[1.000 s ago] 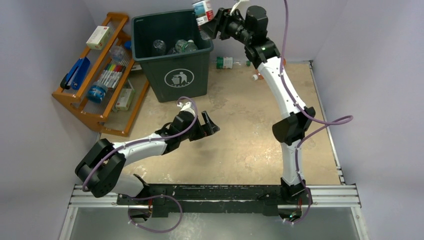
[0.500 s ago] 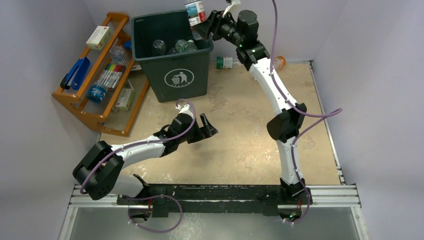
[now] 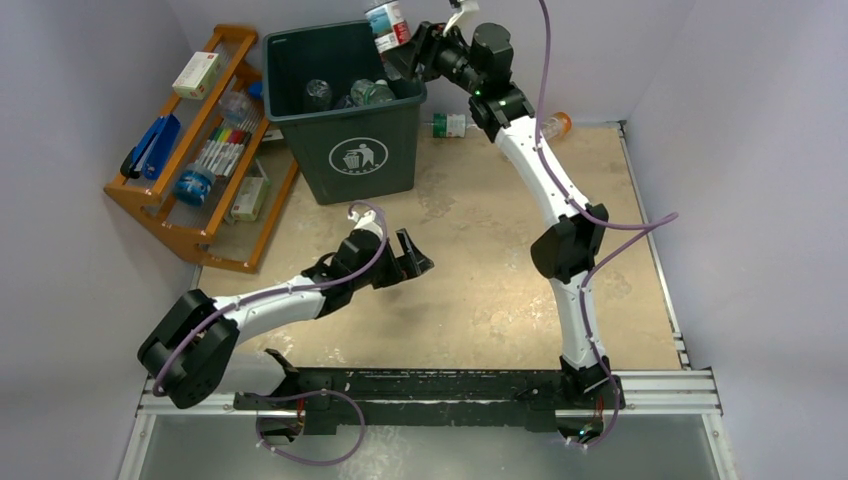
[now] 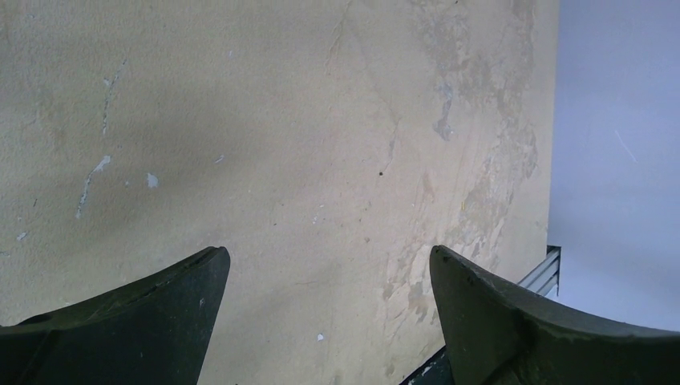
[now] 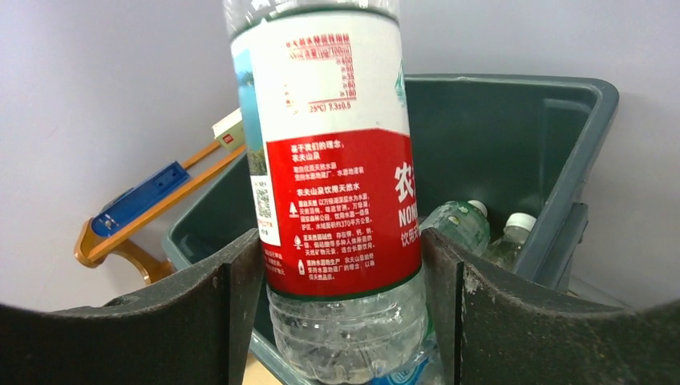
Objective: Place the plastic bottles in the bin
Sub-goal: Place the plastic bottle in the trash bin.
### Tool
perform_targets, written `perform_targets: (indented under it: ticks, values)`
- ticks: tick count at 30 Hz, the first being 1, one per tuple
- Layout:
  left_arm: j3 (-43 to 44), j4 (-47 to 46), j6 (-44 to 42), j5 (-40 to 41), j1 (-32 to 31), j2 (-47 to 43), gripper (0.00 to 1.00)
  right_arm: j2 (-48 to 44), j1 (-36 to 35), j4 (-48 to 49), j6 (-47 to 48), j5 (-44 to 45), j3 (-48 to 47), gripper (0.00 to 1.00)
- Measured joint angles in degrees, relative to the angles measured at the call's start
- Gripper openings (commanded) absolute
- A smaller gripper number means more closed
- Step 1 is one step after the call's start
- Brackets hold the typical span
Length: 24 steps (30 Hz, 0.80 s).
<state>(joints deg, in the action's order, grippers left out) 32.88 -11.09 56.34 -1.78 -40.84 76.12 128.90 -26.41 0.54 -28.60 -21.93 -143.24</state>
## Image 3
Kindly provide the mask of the red white label bottle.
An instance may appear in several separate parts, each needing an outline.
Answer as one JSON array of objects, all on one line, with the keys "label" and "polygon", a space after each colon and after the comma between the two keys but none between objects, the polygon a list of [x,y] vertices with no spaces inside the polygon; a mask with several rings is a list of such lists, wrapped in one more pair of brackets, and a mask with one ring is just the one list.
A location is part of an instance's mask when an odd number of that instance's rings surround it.
[{"label": "red white label bottle", "polygon": [[369,23],[375,46],[380,54],[411,41],[412,33],[399,1],[367,1],[364,16]]}]

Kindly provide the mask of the green white label bottle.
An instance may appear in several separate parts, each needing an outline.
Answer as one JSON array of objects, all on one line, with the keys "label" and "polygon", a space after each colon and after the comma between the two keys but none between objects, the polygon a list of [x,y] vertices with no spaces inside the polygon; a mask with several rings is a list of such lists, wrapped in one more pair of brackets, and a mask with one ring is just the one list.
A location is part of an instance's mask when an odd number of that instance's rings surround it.
[{"label": "green white label bottle", "polygon": [[433,138],[464,138],[468,129],[468,117],[465,114],[434,113],[431,134]]}]

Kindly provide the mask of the crushed clear unlabelled bottle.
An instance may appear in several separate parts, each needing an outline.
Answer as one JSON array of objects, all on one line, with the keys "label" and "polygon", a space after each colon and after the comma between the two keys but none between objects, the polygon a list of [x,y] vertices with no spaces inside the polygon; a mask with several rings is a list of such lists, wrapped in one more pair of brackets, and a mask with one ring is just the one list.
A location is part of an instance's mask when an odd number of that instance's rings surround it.
[{"label": "crushed clear unlabelled bottle", "polygon": [[332,100],[333,91],[327,81],[312,79],[306,83],[303,95],[305,113],[328,111],[332,107]]}]

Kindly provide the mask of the dark green trash bin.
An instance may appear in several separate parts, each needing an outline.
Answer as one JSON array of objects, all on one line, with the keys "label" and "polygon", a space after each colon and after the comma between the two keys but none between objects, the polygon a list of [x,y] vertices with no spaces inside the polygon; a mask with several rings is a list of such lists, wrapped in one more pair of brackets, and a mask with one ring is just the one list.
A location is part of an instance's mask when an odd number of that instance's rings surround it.
[{"label": "dark green trash bin", "polygon": [[[281,130],[318,204],[413,188],[424,84],[390,82],[392,102],[338,105],[356,80],[385,77],[366,21],[268,34],[262,40],[262,73],[265,116]],[[304,112],[304,89],[312,79],[330,84],[330,110]]]}]

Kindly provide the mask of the orange drink bottle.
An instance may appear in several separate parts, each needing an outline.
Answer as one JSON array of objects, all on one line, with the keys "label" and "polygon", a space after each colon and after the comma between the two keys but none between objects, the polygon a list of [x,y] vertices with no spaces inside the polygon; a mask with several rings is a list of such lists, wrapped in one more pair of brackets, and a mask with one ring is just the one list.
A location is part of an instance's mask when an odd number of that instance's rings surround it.
[{"label": "orange drink bottle", "polygon": [[544,120],[540,127],[543,138],[550,142],[561,139],[572,129],[572,119],[565,112],[556,112]]}]

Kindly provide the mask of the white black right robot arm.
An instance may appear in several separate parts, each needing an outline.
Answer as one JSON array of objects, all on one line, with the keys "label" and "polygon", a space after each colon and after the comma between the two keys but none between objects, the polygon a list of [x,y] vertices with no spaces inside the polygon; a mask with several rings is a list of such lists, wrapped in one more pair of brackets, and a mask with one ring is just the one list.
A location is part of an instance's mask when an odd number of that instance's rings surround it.
[{"label": "white black right robot arm", "polygon": [[530,101],[512,80],[509,31],[483,23],[466,42],[457,27],[423,22],[408,42],[383,56],[406,79],[445,78],[468,93],[474,123],[518,172],[546,225],[531,246],[531,258],[555,299],[563,397],[576,407],[603,393],[619,399],[618,380],[599,338],[591,286],[608,211],[591,204],[572,184],[539,132]]}]

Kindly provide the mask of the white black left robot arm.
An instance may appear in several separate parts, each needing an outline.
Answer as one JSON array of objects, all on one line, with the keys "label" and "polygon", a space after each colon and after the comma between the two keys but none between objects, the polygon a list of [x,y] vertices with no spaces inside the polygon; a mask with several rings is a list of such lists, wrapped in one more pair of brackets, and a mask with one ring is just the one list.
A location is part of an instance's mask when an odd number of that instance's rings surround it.
[{"label": "white black left robot arm", "polygon": [[289,281],[235,296],[196,288],[168,309],[137,352],[154,383],[151,392],[191,408],[221,384],[237,346],[288,324],[326,317],[365,288],[382,289],[422,276],[434,266],[408,232],[396,232],[394,254],[383,234],[356,228],[338,248]]}]

